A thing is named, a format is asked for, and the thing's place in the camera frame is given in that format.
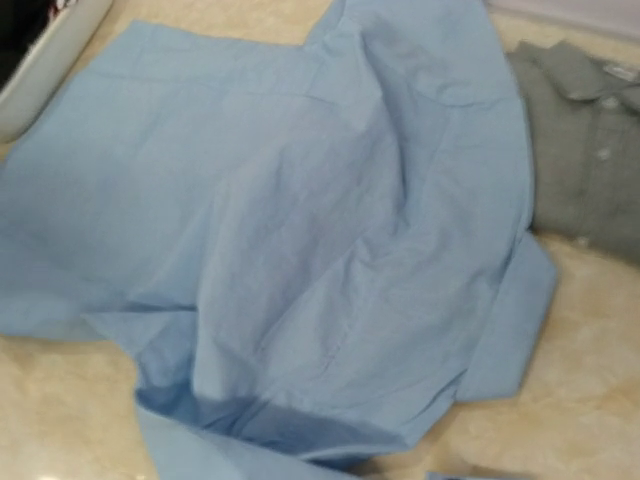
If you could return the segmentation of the light blue long sleeve shirt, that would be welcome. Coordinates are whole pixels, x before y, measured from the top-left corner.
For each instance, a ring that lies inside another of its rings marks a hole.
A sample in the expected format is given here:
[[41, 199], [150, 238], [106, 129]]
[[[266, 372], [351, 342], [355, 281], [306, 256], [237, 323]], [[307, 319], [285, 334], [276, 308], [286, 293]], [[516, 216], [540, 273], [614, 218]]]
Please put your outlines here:
[[480, 1], [131, 24], [1, 171], [1, 330], [136, 363], [164, 479], [342, 479], [514, 395], [555, 286]]

